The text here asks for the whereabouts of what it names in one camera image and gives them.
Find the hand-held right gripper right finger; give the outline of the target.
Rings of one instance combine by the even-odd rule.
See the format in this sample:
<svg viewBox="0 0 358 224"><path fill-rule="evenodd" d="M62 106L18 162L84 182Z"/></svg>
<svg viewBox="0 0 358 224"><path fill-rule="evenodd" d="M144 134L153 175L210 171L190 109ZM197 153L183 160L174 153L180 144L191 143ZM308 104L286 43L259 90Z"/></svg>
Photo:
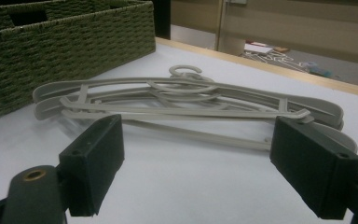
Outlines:
<svg viewBox="0 0 358 224"><path fill-rule="evenodd" d="M278 117L271 162L317 217L342 219L358 155L318 131L312 123Z"/></svg>

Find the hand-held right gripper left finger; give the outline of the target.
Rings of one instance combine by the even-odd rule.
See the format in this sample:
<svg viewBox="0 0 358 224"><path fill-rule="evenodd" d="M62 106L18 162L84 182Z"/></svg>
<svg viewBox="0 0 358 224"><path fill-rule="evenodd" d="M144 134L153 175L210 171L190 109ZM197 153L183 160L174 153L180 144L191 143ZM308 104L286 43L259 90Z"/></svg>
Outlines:
<svg viewBox="0 0 358 224"><path fill-rule="evenodd" d="M93 122L60 155L59 173L73 217L99 213L117 171L125 160L120 115Z"/></svg>

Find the green woven basket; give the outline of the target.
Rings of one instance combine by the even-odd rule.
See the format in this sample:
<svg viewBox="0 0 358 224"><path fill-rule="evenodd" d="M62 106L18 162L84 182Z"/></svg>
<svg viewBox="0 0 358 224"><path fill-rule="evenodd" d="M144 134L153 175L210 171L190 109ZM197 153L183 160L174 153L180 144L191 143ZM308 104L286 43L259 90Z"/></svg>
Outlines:
<svg viewBox="0 0 358 224"><path fill-rule="evenodd" d="M155 49L150 1L0 3L0 117L40 85L95 77Z"/></svg>

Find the blue and green object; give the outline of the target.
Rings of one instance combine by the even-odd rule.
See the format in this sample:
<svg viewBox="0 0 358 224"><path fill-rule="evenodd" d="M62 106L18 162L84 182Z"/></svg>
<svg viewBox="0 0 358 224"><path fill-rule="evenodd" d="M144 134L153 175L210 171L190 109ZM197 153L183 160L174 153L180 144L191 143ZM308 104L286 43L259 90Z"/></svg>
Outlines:
<svg viewBox="0 0 358 224"><path fill-rule="evenodd" d="M306 69L306 71L312 75L319 77L331 77L332 73L326 69L321 68L317 63L308 62L302 63L302 67Z"/></svg>

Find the white flat box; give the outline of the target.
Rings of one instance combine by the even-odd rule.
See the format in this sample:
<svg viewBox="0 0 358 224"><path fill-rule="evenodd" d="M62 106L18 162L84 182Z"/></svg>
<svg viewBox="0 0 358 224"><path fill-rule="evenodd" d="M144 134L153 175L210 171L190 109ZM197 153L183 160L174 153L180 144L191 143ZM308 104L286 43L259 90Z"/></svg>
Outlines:
<svg viewBox="0 0 358 224"><path fill-rule="evenodd" d="M261 54L268 54L268 53L271 53L273 51L273 48L257 46L257 45L248 44L248 43L246 43L244 45L244 49L246 51L251 51L251 52L254 52L254 53L261 53Z"/></svg>

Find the beige round column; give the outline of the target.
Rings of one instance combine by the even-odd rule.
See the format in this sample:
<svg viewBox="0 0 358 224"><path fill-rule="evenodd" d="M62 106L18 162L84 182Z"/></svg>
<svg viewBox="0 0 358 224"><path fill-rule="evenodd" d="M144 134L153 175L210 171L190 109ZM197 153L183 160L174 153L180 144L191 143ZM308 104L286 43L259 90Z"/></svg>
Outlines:
<svg viewBox="0 0 358 224"><path fill-rule="evenodd" d="M219 0L215 49L230 55L239 56L243 53L244 40L234 32L235 8L245 7L247 0Z"/></svg>

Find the black upright post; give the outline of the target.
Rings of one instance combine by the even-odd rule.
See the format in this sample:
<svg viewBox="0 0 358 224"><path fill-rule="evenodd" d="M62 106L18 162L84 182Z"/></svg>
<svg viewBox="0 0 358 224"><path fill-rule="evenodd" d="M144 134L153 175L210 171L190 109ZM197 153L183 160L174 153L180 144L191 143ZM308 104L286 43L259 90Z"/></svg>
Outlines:
<svg viewBox="0 0 358 224"><path fill-rule="evenodd" d="M152 0L157 37L171 38L171 0Z"/></svg>

